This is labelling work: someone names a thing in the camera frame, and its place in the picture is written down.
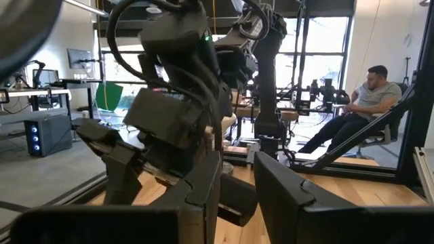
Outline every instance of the black chair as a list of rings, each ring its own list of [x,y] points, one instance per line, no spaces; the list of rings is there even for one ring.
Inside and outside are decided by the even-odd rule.
[[[401,93],[404,94],[408,88],[408,86],[405,83],[395,83],[401,88]],[[380,117],[382,114],[375,114],[374,117]],[[358,158],[358,159],[374,159],[369,156],[365,156],[361,153],[362,148],[366,148],[369,146],[378,146],[378,145],[388,145],[392,142],[396,142],[398,140],[398,130],[399,130],[399,124],[401,123],[402,117],[404,116],[404,113],[397,115],[396,119],[393,120],[391,123],[386,125],[386,127],[378,131],[368,138],[366,138],[359,146],[357,147],[357,152],[344,155],[344,157],[351,157],[351,158]]]

